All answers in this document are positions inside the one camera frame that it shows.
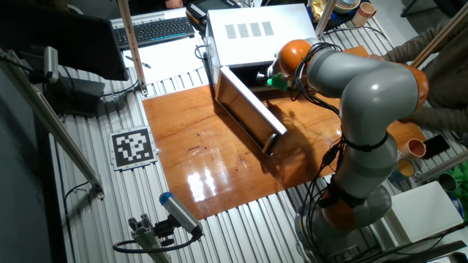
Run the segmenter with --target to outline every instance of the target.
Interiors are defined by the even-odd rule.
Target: black keyboard
[[[159,20],[151,23],[144,23],[133,26],[135,36],[137,37],[138,47],[159,44],[170,40],[184,37],[193,37],[195,32],[187,18],[172,18]],[[129,49],[129,41],[125,28],[114,29],[118,47],[120,49]]]

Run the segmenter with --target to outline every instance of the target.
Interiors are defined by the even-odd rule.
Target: smartphone
[[[423,156],[423,159],[432,158],[450,149],[449,144],[442,135],[437,135],[436,137],[426,140],[424,144],[426,145],[426,154]]]

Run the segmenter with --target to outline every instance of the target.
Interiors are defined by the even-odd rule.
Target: person
[[[407,63],[413,61],[449,21],[430,28],[417,37],[395,47],[384,56],[369,58]],[[429,80],[429,102],[411,116],[400,120],[432,129],[468,132],[468,22],[464,22],[442,41],[439,55],[423,68]]]
[[[129,7],[132,15],[146,14],[166,9],[184,7],[189,0],[130,0]]]

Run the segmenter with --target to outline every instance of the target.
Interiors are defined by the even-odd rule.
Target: robotic arm
[[[429,84],[418,69],[331,48],[314,52],[316,42],[288,42],[268,69],[268,84],[284,89],[286,83],[291,84],[299,76],[317,93],[341,99],[339,117],[347,147],[312,215],[312,224],[306,220],[310,213],[299,213],[296,218],[296,232],[302,243],[308,247],[310,238],[319,240],[316,249],[328,257],[341,249],[337,243],[352,242],[347,240],[349,233],[373,224],[391,208],[390,194],[380,185],[397,160],[396,143],[387,128],[423,106]],[[310,56],[310,61],[303,61]],[[309,207],[302,209],[310,212]]]

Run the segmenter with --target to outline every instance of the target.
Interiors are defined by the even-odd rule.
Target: computer monitor
[[[54,47],[58,63],[107,80],[128,80],[109,20],[37,4],[0,0],[0,47],[29,52]]]

